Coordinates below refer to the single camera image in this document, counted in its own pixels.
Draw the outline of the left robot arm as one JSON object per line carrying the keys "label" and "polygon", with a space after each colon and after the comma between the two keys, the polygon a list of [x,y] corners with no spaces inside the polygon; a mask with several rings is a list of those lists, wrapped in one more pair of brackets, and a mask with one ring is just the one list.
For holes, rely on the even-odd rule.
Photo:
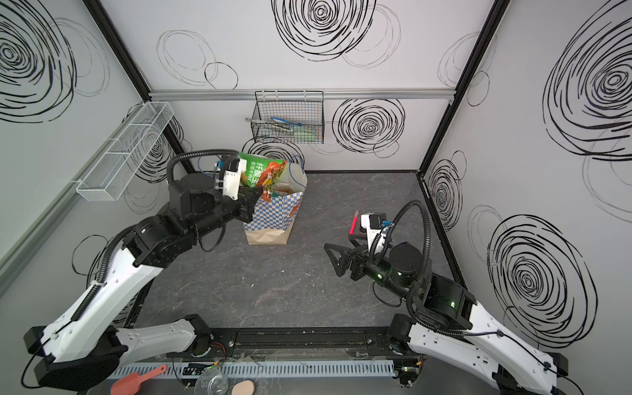
{"label": "left robot arm", "polygon": [[233,220],[251,222],[263,190],[241,183],[246,162],[235,150],[180,154],[166,167],[170,200],[105,245],[95,280],[47,326],[24,337],[37,388],[86,391],[124,365],[162,354],[207,355],[216,346],[197,314],[143,329],[117,328],[116,316],[182,253]]}

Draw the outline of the blue checkered paper bag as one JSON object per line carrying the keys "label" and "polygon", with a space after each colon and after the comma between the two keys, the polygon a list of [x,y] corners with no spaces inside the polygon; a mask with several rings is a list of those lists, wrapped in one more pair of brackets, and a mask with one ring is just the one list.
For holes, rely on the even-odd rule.
{"label": "blue checkered paper bag", "polygon": [[284,161],[287,167],[273,186],[272,200],[258,199],[252,222],[244,224],[250,245],[285,245],[288,242],[308,179],[300,156]]}

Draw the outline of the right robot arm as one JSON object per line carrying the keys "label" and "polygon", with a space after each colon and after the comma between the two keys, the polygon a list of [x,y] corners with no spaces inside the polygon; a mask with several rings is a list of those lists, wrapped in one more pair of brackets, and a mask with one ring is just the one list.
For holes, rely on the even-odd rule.
{"label": "right robot arm", "polygon": [[530,346],[495,319],[462,285],[431,268],[431,216],[412,200],[393,220],[383,213],[355,215],[351,246],[326,244],[335,273],[368,277],[398,298],[405,314],[388,329],[400,354],[437,358],[501,394],[561,394],[568,360]]}

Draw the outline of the green red snack bag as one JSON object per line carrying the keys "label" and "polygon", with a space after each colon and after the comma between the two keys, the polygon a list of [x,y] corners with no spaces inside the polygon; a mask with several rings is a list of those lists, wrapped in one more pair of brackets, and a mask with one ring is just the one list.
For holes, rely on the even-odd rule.
{"label": "green red snack bag", "polygon": [[262,199],[270,202],[273,197],[273,186],[281,178],[287,167],[287,162],[244,152],[240,153],[240,159],[246,161],[245,171],[240,176],[240,183],[245,187],[262,188]]}

